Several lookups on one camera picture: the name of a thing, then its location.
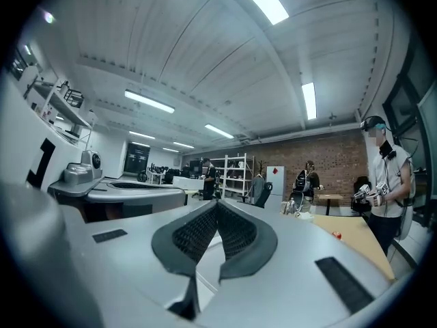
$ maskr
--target desk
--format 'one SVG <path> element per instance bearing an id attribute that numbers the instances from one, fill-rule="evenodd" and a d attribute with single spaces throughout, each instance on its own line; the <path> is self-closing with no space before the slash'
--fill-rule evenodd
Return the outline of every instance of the desk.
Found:
<path id="1" fill-rule="evenodd" d="M 314 215 L 313 223 L 329 233 L 340 232 L 345 244 L 374 263 L 389 280 L 395 279 L 387 257 L 362 217 Z"/>
<path id="2" fill-rule="evenodd" d="M 329 215 L 330 200 L 342 200 L 343 196 L 339 194 L 319 194 L 320 200 L 326 200 L 326 215 Z"/>

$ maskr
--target glove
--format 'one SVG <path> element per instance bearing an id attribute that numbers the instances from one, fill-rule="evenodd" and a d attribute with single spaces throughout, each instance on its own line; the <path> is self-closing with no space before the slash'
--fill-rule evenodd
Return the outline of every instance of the glove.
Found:
<path id="1" fill-rule="evenodd" d="M 384 196 L 379 194 L 368 195 L 366 200 L 368 200 L 372 206 L 381 206 L 384 203 Z"/>

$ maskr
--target white box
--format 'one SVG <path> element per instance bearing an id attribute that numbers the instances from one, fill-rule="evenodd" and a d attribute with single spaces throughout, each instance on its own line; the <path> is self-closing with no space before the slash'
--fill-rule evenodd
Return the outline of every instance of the white box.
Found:
<path id="1" fill-rule="evenodd" d="M 203 191 L 203 180 L 195 180 L 194 178 L 183 178 L 181 176 L 173 177 L 173 186 L 190 190 L 190 191 Z"/>

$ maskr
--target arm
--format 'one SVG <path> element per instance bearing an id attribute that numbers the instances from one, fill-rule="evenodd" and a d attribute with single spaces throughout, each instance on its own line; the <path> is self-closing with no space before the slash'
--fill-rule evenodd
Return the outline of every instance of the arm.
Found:
<path id="1" fill-rule="evenodd" d="M 389 194 L 384 196 L 385 202 L 390 202 L 392 200 L 404 200 L 408 198 L 411 190 L 411 180 L 410 180 L 410 164 L 408 160 L 401 167 L 401 187 L 391 191 Z"/>

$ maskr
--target dark pants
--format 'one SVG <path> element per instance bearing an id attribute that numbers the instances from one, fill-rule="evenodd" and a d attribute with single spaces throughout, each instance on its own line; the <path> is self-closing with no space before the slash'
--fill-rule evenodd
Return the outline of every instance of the dark pants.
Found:
<path id="1" fill-rule="evenodd" d="M 401 217 L 379 217 L 370 214 L 367 222 L 369 228 L 376 237 L 383 252 L 387 255 L 392 240 L 397 236 L 401 226 Z"/>
<path id="2" fill-rule="evenodd" d="M 212 194 L 214 190 L 204 189 L 203 190 L 203 200 L 212 200 Z"/>

